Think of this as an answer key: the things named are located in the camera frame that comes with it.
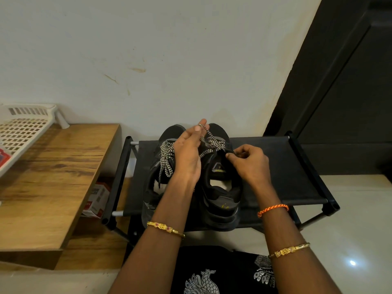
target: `printed pattern on clothing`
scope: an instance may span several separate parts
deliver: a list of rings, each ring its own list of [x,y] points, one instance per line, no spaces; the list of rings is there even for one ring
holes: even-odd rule
[[[185,282],[184,294],[219,294],[218,286],[210,278],[210,275],[215,272],[215,270],[206,269],[201,272],[202,277],[193,274]]]
[[[271,260],[267,256],[258,255],[254,263],[260,267],[254,273],[253,278],[258,282],[270,285],[270,287],[275,288],[275,276],[272,271]]]

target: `red object in basket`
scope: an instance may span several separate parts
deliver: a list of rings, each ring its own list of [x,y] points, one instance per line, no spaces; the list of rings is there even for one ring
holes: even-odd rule
[[[11,156],[9,154],[7,154],[6,152],[4,152],[3,149],[0,148],[0,167],[4,163],[6,163],[10,158],[11,158]]]

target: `basket leg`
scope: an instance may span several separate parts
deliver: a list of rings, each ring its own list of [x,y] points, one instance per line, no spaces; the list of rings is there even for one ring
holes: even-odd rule
[[[69,128],[69,124],[67,123],[66,119],[63,117],[61,112],[57,110],[55,112],[57,123],[61,126],[61,128],[66,129]]]

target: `hand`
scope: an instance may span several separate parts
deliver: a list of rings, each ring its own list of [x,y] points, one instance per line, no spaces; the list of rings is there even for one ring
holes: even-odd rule
[[[234,152],[236,154],[227,153],[226,158],[253,189],[272,186],[269,159],[261,148],[244,144]]]
[[[210,128],[206,119],[202,119],[199,124],[207,130]],[[176,159],[176,169],[173,175],[185,176],[192,189],[196,186],[202,170],[198,147],[200,137],[207,133],[204,128],[199,125],[189,128],[173,144]]]

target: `black and white shoelace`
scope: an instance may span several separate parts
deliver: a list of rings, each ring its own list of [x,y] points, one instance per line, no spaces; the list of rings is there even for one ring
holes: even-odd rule
[[[200,137],[200,141],[204,143],[206,146],[206,150],[203,151],[201,154],[199,154],[200,158],[203,158],[205,155],[210,154],[214,151],[214,149],[218,150],[225,150],[225,142],[222,140],[216,139],[210,131],[206,129],[208,135],[210,136],[208,142],[205,141],[204,137]],[[159,178],[158,182],[161,183],[161,176],[162,173],[165,171],[166,176],[169,178],[173,175],[173,169],[170,166],[169,159],[174,158],[174,148],[173,148],[173,143],[164,141],[162,142],[161,146],[161,159],[160,159],[160,164],[161,168],[159,170]]]

